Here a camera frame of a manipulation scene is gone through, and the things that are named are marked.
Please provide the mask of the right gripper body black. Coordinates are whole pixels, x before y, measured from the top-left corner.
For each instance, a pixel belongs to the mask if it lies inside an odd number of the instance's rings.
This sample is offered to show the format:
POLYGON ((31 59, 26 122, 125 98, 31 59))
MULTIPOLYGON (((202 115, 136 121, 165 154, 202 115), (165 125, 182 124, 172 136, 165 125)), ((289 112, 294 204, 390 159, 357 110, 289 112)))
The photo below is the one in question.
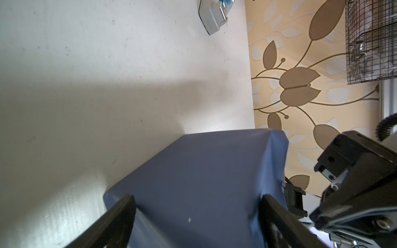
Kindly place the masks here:
POLYGON ((314 226, 349 241, 397 246, 397 154, 357 131, 335 137, 314 168, 330 181, 314 226))

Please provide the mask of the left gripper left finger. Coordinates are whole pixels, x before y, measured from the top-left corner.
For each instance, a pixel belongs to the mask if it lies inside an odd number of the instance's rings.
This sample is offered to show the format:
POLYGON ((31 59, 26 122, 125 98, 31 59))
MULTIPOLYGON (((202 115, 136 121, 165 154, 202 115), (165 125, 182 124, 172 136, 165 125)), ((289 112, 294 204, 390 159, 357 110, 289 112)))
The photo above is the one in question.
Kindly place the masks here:
POLYGON ((136 203, 127 194, 99 218, 68 248, 126 248, 136 214, 136 203))

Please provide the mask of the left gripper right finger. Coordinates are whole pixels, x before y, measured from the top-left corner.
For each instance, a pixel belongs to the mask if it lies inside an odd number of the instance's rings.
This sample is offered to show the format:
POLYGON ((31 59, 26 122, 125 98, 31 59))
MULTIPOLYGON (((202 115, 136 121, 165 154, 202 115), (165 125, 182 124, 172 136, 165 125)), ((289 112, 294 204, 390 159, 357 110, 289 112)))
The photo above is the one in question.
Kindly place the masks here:
POLYGON ((259 203, 259 224, 267 248, 327 247, 269 194, 259 203))

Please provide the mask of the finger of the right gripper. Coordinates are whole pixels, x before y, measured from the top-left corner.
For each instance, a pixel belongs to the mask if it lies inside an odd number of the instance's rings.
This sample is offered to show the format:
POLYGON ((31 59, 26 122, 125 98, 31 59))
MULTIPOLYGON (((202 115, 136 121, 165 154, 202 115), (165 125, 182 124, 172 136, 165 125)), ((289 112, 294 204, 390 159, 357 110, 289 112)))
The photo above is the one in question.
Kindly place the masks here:
POLYGON ((308 213, 303 206, 303 195, 306 195, 306 192, 302 188, 294 186, 288 178, 285 178, 283 191, 288 211, 298 219, 307 217, 308 213))

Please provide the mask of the light blue wrapping paper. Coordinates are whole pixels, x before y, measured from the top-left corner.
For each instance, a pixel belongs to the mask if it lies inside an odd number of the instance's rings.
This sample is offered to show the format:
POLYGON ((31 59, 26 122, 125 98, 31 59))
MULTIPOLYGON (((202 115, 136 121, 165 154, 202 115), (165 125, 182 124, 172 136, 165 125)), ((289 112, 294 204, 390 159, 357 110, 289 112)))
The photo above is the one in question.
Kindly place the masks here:
POLYGON ((259 203, 269 194, 285 206, 287 150, 280 130, 186 134, 103 200, 111 208, 134 197, 131 248, 263 248, 259 203))

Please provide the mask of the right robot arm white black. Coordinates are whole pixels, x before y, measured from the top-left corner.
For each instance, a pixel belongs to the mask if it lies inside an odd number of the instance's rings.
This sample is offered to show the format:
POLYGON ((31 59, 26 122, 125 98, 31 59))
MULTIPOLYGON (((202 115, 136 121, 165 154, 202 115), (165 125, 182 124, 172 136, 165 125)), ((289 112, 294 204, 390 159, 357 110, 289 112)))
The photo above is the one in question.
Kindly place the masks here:
POLYGON ((302 224, 327 233, 335 248, 397 245, 397 116, 382 120, 376 140, 357 131, 334 135, 314 166, 330 182, 309 210, 308 180, 286 180, 288 209, 302 224))

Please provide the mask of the grey tape dispenser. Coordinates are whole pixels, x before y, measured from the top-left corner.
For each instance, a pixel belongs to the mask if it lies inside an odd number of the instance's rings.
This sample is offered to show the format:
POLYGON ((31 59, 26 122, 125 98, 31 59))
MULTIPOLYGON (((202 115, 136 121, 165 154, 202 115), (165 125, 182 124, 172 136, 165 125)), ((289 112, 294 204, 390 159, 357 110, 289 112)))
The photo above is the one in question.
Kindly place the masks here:
POLYGON ((200 0, 198 14, 209 35, 213 35, 221 26, 227 24, 227 14, 234 2, 234 0, 200 0))

